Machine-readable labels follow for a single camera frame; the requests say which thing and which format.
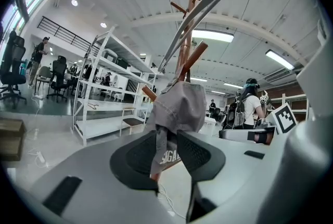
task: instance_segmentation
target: white t-shirt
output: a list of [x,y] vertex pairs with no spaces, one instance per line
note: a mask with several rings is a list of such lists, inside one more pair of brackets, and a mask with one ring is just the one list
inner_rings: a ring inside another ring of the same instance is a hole
[[253,113],[258,106],[261,106],[258,97],[251,95],[243,102],[244,103],[244,124],[254,125]]

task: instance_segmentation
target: staircase railing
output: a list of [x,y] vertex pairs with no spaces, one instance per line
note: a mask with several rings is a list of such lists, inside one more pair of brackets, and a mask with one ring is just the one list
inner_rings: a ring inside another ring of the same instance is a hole
[[[59,24],[44,16],[41,22],[38,24],[37,28],[46,31],[71,45],[76,46],[84,52],[87,52],[91,45],[89,41],[81,38],[80,36],[77,36],[75,33],[69,31],[68,29],[60,26]],[[91,53],[96,56],[98,50],[99,47],[94,45],[92,47]]]

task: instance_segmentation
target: fluorescent ceiling light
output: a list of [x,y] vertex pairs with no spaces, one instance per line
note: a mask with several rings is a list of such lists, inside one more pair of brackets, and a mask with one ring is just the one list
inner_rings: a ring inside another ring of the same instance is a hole
[[234,39],[234,36],[232,34],[211,30],[194,30],[192,31],[192,37],[212,39],[229,43],[232,42]]
[[192,78],[192,77],[191,77],[191,80],[204,81],[204,82],[207,81],[207,80],[204,80],[204,79],[197,79],[197,78]]
[[72,0],[72,5],[73,6],[78,6],[78,1],[77,0]]
[[243,89],[243,87],[241,87],[241,86],[233,85],[233,84],[230,84],[230,83],[224,83],[224,85],[239,88],[239,89]]
[[217,92],[217,91],[211,91],[212,93],[219,93],[219,94],[225,94],[225,93],[221,93],[221,92]]
[[291,63],[289,63],[288,61],[286,61],[284,58],[282,58],[281,56],[279,56],[278,54],[276,54],[272,50],[268,50],[266,52],[266,56],[268,56],[271,59],[277,61],[278,63],[280,63],[281,65],[283,65],[284,67],[286,67],[289,70],[294,69],[294,66]]

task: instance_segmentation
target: cardboard box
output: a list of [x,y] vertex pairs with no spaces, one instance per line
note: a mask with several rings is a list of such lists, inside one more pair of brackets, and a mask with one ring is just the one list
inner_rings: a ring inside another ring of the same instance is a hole
[[19,161],[21,159],[25,126],[20,119],[0,118],[0,159]]

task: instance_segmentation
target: white desk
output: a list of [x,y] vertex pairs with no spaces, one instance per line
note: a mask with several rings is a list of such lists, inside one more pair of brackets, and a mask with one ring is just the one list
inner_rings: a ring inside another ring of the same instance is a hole
[[201,134],[207,134],[209,136],[214,135],[214,128],[216,125],[216,120],[213,118],[205,117],[204,118],[204,124],[201,127],[199,133]]

